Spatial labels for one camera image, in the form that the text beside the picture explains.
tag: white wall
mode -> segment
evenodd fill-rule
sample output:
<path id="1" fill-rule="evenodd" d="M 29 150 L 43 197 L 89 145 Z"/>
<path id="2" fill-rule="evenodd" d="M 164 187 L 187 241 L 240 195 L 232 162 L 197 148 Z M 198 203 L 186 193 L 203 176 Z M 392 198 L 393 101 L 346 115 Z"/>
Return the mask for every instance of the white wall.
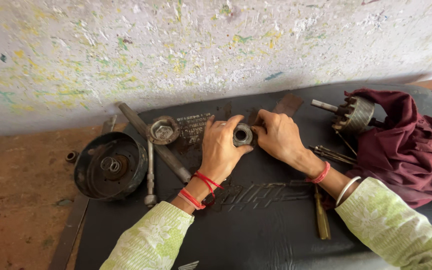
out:
<path id="1" fill-rule="evenodd" d="M 99 125 L 115 101 L 432 77 L 432 0 L 365 1 L 0 0 L 0 135 Z"/>

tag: woman's right hand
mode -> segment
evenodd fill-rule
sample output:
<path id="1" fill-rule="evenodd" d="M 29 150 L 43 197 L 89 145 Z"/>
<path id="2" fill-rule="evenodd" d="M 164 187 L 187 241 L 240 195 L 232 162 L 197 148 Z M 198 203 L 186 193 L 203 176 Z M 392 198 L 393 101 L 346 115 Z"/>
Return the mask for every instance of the woman's right hand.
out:
<path id="1" fill-rule="evenodd" d="M 266 127 L 252 126 L 258 135 L 259 146 L 274 158 L 294 169 L 316 178 L 325 169 L 325 163 L 303 146 L 298 125 L 286 114 L 261 109 L 258 112 Z"/>

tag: red bangle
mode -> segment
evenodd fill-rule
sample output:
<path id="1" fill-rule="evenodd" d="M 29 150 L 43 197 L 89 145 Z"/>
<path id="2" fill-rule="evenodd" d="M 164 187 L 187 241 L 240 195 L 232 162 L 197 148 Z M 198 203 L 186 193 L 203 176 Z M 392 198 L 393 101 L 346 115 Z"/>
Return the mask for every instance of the red bangle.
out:
<path id="1" fill-rule="evenodd" d="M 186 190 L 186 188 L 183 187 L 183 189 L 180 190 L 180 192 L 177 194 L 179 197 L 183 198 L 185 202 L 187 202 L 189 205 L 194 207 L 196 210 L 201 210 L 206 207 L 206 205 L 202 205 L 199 203 L 195 197 L 193 197 L 189 192 Z"/>
<path id="2" fill-rule="evenodd" d="M 329 168 L 331 167 L 331 164 L 329 164 L 329 162 L 325 161 L 325 163 L 326 163 L 326 168 L 321 172 L 321 174 L 318 177 L 314 178 L 314 179 L 306 177 L 306 179 L 305 179 L 306 182 L 313 182 L 315 184 L 321 182 L 326 177 L 326 175 L 329 172 Z"/>
<path id="3" fill-rule="evenodd" d="M 220 187 L 222 189 L 224 189 L 224 188 L 221 185 L 215 183 L 213 180 L 209 179 L 206 175 L 200 173 L 198 170 L 191 176 L 191 179 L 195 176 L 198 177 L 199 179 L 201 179 L 206 184 L 206 186 L 208 186 L 209 191 L 211 191 L 211 194 L 213 195 L 213 201 L 211 203 L 207 204 L 207 203 L 203 202 L 203 204 L 208 205 L 208 206 L 213 205 L 216 201 L 216 196 L 215 196 L 213 189 L 210 186 L 210 183 L 215 185 L 216 187 Z"/>

